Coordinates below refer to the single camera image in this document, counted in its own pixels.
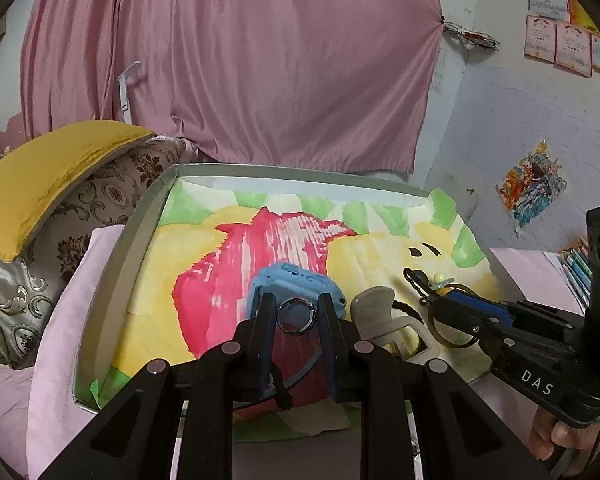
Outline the right hand on handle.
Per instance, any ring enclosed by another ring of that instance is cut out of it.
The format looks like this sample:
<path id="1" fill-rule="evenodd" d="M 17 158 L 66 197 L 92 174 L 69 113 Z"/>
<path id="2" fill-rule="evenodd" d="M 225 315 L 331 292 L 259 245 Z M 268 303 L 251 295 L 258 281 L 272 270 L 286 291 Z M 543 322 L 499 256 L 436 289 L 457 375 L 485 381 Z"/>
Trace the right hand on handle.
<path id="1" fill-rule="evenodd" d="M 537 408 L 532 419 L 528 449 L 538 460 L 549 460 L 556 448 L 573 448 L 574 455 L 564 476 L 574 477 L 585 470 L 599 433 L 600 420 L 586 428 L 576 429 Z"/>

